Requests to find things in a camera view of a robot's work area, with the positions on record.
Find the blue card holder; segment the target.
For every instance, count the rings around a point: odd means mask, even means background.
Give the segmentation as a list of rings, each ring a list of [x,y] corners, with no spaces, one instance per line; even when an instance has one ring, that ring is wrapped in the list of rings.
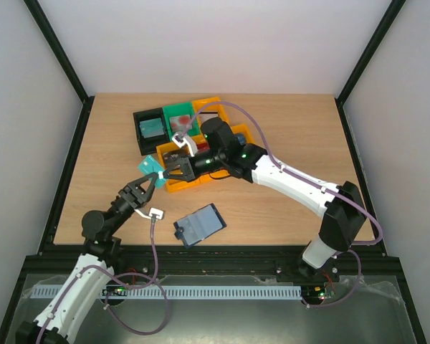
[[[226,228],[226,222],[214,204],[208,204],[186,215],[175,221],[173,225],[174,236],[177,240],[182,241],[187,249]]]

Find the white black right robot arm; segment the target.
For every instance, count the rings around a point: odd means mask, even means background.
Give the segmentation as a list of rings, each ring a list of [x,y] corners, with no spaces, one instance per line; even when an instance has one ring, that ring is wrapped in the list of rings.
[[[208,149],[176,159],[164,171],[164,178],[190,182],[225,170],[234,178],[266,186],[306,206],[322,223],[317,237],[297,261],[298,272],[305,280],[315,280],[329,258],[351,248],[366,220],[360,191],[354,183],[320,181],[291,168],[265,148],[241,143],[220,118],[204,122],[201,132]]]

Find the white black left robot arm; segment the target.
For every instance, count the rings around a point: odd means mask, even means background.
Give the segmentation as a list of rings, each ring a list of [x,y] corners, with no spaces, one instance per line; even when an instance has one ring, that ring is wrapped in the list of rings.
[[[14,335],[16,343],[73,343],[88,312],[104,286],[114,278],[121,239],[115,232],[133,215],[150,221],[150,243],[157,258],[155,226],[160,210],[145,214],[161,172],[131,181],[122,188],[106,211],[92,210],[82,218],[82,252],[69,277],[45,309],[31,322],[22,322]]]

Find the yellow bin with dark cards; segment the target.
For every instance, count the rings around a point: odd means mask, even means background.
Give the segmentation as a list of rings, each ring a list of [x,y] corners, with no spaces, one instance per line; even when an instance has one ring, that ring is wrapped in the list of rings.
[[[178,149],[182,149],[182,150],[185,150],[187,152],[187,150],[185,148],[178,148],[178,146],[175,143],[165,143],[163,145],[159,145],[156,147],[158,161],[164,167],[164,169],[166,169],[166,167],[169,163],[165,164],[163,162],[163,158],[162,158],[163,153],[168,152],[168,151],[178,150]],[[191,186],[189,184],[189,182],[186,182],[186,181],[166,181],[165,187],[166,187],[167,192],[175,193],[175,192],[182,191],[182,190],[188,189],[188,188],[193,188],[196,186]]]

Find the dark VIP card stack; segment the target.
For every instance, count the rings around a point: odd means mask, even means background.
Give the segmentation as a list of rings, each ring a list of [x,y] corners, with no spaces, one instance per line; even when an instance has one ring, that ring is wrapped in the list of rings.
[[[182,156],[185,156],[186,154],[187,154],[187,152],[185,150],[182,150],[182,149],[165,152],[162,155],[163,162],[165,164],[171,163],[172,161],[175,161],[176,159],[178,159]]]

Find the red VIP card stack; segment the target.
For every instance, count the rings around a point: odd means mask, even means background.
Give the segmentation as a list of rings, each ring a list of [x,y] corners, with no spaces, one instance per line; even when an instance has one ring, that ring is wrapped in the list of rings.
[[[207,142],[198,143],[196,147],[198,148],[198,151],[206,151],[209,149],[209,144]]]

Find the yellow bin with red cards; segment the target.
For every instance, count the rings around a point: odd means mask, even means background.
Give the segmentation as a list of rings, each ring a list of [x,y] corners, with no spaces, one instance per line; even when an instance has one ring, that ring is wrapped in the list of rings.
[[[198,143],[207,142],[203,134],[192,136],[193,140]],[[199,159],[199,165],[202,168],[214,167],[213,153],[210,150],[198,151],[196,157]],[[209,173],[203,173],[195,181],[189,182],[191,186],[199,186],[205,183],[210,183],[215,180],[221,180],[229,177],[229,172],[225,169],[219,168]]]

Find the red white card stack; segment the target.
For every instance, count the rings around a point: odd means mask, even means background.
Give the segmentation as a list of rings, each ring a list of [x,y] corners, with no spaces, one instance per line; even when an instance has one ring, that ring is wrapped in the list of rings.
[[[184,131],[190,122],[191,116],[189,114],[176,115],[169,118],[169,124],[173,132]]]

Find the teal card stack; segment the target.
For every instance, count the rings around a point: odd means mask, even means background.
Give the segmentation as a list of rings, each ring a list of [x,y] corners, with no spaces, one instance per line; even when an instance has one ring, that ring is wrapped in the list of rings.
[[[164,134],[164,127],[160,118],[142,120],[139,124],[140,133],[145,138],[154,138]]]

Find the white striped card stack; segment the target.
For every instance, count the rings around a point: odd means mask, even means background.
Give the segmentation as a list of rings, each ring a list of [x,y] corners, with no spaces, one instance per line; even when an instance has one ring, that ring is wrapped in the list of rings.
[[[207,120],[210,120],[212,118],[218,118],[219,113],[217,111],[203,111],[199,114],[199,119],[201,123],[206,122]]]

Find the yellow bin with blue cards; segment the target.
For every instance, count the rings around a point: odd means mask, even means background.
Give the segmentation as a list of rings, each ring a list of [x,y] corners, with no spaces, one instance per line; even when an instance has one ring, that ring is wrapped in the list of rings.
[[[231,125],[230,129],[241,145],[255,143],[253,135],[246,124]]]

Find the black bin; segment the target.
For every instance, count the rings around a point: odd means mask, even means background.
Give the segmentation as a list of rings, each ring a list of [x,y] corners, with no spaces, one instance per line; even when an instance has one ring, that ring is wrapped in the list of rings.
[[[138,147],[142,156],[153,154],[156,152],[157,146],[170,142],[163,108],[134,112],[133,119]]]

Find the green bin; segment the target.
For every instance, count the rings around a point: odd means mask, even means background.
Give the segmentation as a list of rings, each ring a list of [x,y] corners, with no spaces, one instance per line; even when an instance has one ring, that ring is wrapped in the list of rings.
[[[169,138],[180,131],[183,132],[194,117],[194,109],[191,102],[167,105],[163,107],[164,120],[167,126]]]

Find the yellow rear bin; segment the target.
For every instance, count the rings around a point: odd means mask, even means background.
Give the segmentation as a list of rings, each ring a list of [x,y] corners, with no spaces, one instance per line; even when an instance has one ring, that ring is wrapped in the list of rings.
[[[191,102],[193,106],[193,111],[197,113],[201,108],[203,108],[203,111],[217,111],[219,113],[219,118],[222,119],[224,122],[229,123],[229,117],[225,111],[224,106],[220,103],[221,99],[220,97],[208,97],[203,99],[197,99],[193,100]],[[197,118],[198,126],[201,126],[203,123],[201,123],[199,116]]]

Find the black front frame rail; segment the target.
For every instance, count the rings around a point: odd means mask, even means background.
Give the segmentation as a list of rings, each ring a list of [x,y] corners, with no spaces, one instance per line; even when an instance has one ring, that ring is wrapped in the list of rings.
[[[405,279],[400,260],[382,253],[379,248],[356,247],[355,255],[346,253],[330,260],[322,270],[304,276],[298,271],[301,246],[216,247],[159,246],[158,261],[153,261],[148,246],[125,245],[114,264],[115,272],[136,272],[166,275],[254,275],[274,276],[280,282],[332,281],[342,275],[354,276],[361,271],[364,277],[394,276]]]

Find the black left rear frame post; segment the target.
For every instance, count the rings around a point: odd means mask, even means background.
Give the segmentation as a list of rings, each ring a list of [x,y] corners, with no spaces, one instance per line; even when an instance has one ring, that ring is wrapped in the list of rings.
[[[28,8],[29,13],[32,15],[36,25],[39,27],[40,32],[49,45],[49,48],[57,59],[67,79],[69,80],[76,95],[82,104],[89,103],[91,101],[91,97],[87,94],[85,88],[83,87],[80,78],[78,77],[72,63],[70,62],[70,59],[67,56],[67,53],[64,50],[60,40],[58,39],[57,34],[48,20],[41,4],[37,0],[24,0],[24,3]]]

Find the black frame post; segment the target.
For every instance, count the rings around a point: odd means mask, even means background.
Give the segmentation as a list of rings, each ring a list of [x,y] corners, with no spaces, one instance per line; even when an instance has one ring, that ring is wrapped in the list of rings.
[[[405,3],[406,0],[393,0],[388,5],[381,20],[377,24],[376,29],[372,33],[371,38],[368,40],[361,56],[356,62],[351,74],[349,75],[349,78],[340,91],[340,94],[335,99],[338,108],[342,108],[350,97],[350,94],[365,72],[366,67],[372,60],[377,49],[380,47],[384,37],[387,35]]]
[[[70,62],[70,59],[67,56],[67,53],[64,50],[60,40],[58,39],[57,34],[48,20],[41,4],[37,0],[24,0],[24,3],[28,8],[29,13],[32,15],[36,25],[39,27],[40,32],[49,45],[49,48],[57,59],[67,79],[69,80],[76,95],[82,104],[89,103],[91,101],[91,97],[87,94],[85,88],[83,87],[80,78],[78,77],[72,63]]]

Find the black right rear frame post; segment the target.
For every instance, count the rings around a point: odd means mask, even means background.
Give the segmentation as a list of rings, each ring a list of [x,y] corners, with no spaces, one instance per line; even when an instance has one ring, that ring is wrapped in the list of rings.
[[[361,56],[356,62],[351,74],[349,75],[349,78],[340,91],[340,94],[335,99],[338,108],[342,108],[350,97],[350,94],[365,72],[366,67],[372,60],[377,49],[380,47],[384,37],[387,35],[405,3],[406,0],[393,0],[388,5],[381,20],[377,24],[376,29],[372,33],[371,38],[368,40]]]

